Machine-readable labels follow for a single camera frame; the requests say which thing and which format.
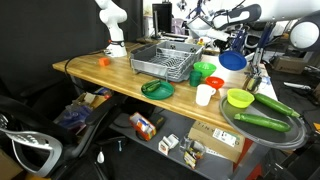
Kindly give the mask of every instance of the green cucumber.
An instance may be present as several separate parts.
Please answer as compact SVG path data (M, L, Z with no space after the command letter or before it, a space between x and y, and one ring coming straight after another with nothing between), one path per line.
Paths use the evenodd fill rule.
M257 94L254 94L254 98L261 102L262 104L270 107L271 109L279 112L279 113L282 113L286 116L292 116L292 117L300 117L300 114L298 112L296 112L295 110L293 110L292 108L290 108L289 106L279 102L279 101L276 101L264 94L261 94L261 93L257 93Z
M280 132L288 132L291 129L290 125L286 122L254 114L238 113L234 115L234 119L258 126L263 126Z
M160 79L154 79L144 83L141 87L143 92L153 92L158 89L161 85Z

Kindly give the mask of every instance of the wooden tabletop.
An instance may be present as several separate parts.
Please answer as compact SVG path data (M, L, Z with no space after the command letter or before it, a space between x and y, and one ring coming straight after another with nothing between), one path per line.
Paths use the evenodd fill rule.
M227 94L230 88L241 88L245 81L244 71L230 71L222 67L217 56L202 55L202 61L215 64L217 70L212 76L224 79L225 84L216 94L211 97L208 106L199 106L196 104L196 87L191 87L188 81L172 83L174 94L164 100L151 100L141 93L141 86L152 79L152 76L146 74L136 74L130 67L130 49L137 48L139 44L130 44L127 49L127 57L111 58L108 66L100 66L98 59L105 57L103 53L95 55L86 55L73 59L67 67L67 71L72 76L84 79L86 81L98 84L102 87L110 88L119 93L131 96L136 99L154 104L169 111L190 117L197 121L206 122L236 132L229 123L224 119L219 110L219 101ZM53 64L53 68L64 72L66 61ZM266 89L268 95L275 97L274 90L271 86Z

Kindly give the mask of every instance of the white cup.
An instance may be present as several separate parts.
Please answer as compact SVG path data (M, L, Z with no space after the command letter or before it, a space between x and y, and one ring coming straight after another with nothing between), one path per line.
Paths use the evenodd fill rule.
M216 89L207 85L200 84L197 86L196 103L200 106L207 106L211 96L216 93Z

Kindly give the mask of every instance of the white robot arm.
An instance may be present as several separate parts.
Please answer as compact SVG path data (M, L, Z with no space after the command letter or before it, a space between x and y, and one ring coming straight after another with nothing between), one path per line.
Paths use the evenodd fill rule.
M100 19L109 29L111 43L106 48L106 55L112 57L122 57L127 55L124 46L123 32L119 28L118 23L127 20L127 13L118 7L112 0L95 0L101 8Z
M290 32L291 44L300 50L313 51L320 45L319 0L245 0L244 7L222 11L213 18L215 29L247 22L275 22L301 18Z

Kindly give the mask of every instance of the metal dish rack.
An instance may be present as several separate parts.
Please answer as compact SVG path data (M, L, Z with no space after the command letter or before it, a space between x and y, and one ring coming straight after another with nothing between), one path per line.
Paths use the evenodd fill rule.
M200 60L202 47L177 42L164 43L166 44L147 45L133 51L130 57L131 67L136 72L164 78L167 81L187 80L192 65Z

